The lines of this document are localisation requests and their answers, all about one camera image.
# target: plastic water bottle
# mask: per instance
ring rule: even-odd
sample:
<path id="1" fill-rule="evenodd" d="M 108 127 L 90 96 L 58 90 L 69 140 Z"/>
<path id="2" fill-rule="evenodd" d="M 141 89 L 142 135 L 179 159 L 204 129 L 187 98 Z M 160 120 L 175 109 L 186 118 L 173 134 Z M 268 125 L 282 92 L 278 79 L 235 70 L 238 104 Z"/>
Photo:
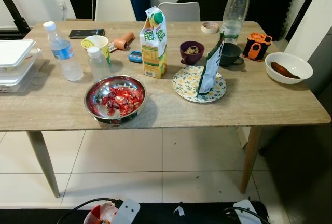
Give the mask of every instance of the plastic water bottle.
<path id="1" fill-rule="evenodd" d="M 88 48 L 89 66 L 95 81 L 99 81 L 110 76 L 107 60 L 102 51 L 92 46 Z"/>
<path id="2" fill-rule="evenodd" d="M 61 37 L 54 22 L 46 22 L 43 26 L 48 33 L 48 43 L 50 44 L 52 53 L 57 59 L 66 79 L 69 81 L 76 81 L 82 78 L 83 70 L 74 57 L 71 43 L 67 39 Z"/>
<path id="3" fill-rule="evenodd" d="M 250 0 L 228 0 L 224 16 L 222 31 L 225 42 L 236 44 L 242 23 L 248 13 Z"/>

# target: tape roll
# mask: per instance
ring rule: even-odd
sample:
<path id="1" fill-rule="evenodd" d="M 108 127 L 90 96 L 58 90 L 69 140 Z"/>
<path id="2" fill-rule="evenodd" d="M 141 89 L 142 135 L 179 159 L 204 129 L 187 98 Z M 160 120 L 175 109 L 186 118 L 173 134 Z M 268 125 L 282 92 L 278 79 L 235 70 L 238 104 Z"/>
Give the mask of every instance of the tape roll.
<path id="1" fill-rule="evenodd" d="M 219 30 L 219 24 L 216 22 L 204 22 L 201 30 L 204 33 L 213 34 Z"/>

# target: yellow cup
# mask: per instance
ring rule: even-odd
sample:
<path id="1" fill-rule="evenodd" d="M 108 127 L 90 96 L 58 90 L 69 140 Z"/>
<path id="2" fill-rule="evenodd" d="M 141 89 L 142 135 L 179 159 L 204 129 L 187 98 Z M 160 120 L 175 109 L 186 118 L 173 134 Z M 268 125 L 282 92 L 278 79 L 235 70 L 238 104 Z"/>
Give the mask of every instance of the yellow cup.
<path id="1" fill-rule="evenodd" d="M 81 42 L 83 48 L 88 49 L 92 46 L 100 48 L 103 55 L 107 60 L 108 67 L 110 68 L 110 58 L 109 58 L 109 49 L 108 49 L 108 39 L 104 36 L 88 36 L 83 39 Z"/>

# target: smartphone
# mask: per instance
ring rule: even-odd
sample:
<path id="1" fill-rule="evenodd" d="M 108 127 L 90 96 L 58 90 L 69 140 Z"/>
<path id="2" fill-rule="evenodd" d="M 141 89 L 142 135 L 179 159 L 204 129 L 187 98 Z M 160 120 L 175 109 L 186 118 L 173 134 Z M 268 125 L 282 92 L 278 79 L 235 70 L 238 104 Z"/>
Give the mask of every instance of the smartphone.
<path id="1" fill-rule="evenodd" d="M 95 30 L 72 30 L 69 34 L 70 39 L 83 39 L 88 36 L 104 36 L 105 30 L 104 29 L 95 29 Z"/>

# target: red cup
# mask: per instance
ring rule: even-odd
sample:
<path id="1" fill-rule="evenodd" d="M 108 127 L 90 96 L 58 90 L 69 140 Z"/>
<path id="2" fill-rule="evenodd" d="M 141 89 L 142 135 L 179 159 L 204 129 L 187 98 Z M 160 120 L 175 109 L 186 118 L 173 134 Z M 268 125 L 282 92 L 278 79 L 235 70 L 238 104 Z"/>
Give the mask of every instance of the red cup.
<path id="1" fill-rule="evenodd" d="M 191 46 L 198 47 L 198 54 L 186 54 L 186 50 Z M 196 41 L 185 41 L 180 45 L 181 63 L 185 65 L 194 65 L 201 59 L 204 53 L 204 45 Z"/>

